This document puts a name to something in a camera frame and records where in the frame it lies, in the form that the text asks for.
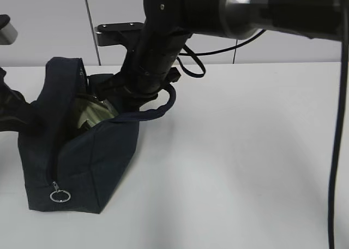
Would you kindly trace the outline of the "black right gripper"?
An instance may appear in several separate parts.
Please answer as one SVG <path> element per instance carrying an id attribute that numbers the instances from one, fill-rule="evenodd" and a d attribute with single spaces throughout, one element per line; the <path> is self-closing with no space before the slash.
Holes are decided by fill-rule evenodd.
<path id="1" fill-rule="evenodd" d="M 88 77 L 91 92 L 99 100 L 118 99 L 116 109 L 136 111 L 144 104 L 157 99 L 158 93 L 177 82 L 180 73 L 171 67 L 163 74 L 153 74 L 136 62 L 136 51 L 128 51 L 117 74 L 94 74 Z"/>

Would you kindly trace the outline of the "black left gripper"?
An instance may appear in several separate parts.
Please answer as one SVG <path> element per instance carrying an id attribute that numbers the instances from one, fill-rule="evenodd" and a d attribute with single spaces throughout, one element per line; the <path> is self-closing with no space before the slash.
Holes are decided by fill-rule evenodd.
<path id="1" fill-rule="evenodd" d="M 7 72 L 1 68 L 1 132 L 38 134 L 41 118 L 24 96 L 5 83 Z"/>

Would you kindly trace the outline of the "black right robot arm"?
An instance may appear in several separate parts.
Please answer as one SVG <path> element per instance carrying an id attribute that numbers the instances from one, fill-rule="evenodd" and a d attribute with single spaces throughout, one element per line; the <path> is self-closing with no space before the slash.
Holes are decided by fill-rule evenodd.
<path id="1" fill-rule="evenodd" d="M 138 109 L 179 80 L 173 66 L 193 34 L 248 39 L 258 30 L 340 41 L 348 0 L 143 0 L 145 22 L 99 25 L 100 46 L 122 45 L 120 71 L 97 84 L 101 100 L 117 96 Z"/>

